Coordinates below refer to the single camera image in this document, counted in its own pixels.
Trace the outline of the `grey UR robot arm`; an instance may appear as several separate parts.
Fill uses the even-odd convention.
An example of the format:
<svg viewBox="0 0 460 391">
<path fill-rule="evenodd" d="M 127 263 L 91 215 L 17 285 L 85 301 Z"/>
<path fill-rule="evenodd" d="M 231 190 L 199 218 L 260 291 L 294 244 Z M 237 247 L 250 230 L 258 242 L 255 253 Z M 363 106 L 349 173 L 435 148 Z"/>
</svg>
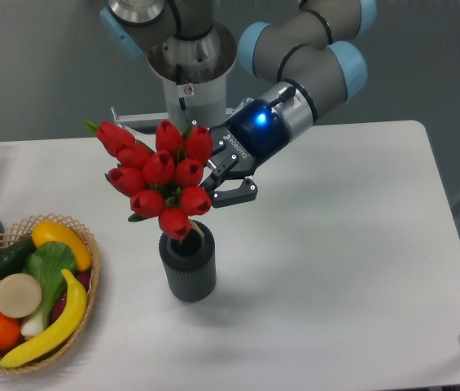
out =
<svg viewBox="0 0 460 391">
<path fill-rule="evenodd" d="M 240 38 L 210 1 L 110 1 L 103 27 L 129 57 L 145 55 L 161 79 L 169 119 L 201 124 L 214 140 L 204 188 L 216 208 L 254 200 L 256 169 L 366 84 L 352 40 L 377 15 L 373 1 L 301 1 L 278 27 Z"/>
</svg>

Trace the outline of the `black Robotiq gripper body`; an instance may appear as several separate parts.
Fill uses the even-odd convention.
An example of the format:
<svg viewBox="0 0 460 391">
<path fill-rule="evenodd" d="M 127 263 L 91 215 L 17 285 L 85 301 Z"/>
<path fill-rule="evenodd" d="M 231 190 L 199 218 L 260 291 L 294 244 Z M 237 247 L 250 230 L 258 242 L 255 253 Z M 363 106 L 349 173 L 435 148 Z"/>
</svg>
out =
<svg viewBox="0 0 460 391">
<path fill-rule="evenodd" d="M 271 102 L 256 99 L 224 123 L 213 126 L 210 129 L 214 147 L 212 166 L 235 156 L 237 163 L 226 177 L 244 178 L 288 145 L 291 132 L 281 117 L 282 106 L 280 99 Z"/>
</svg>

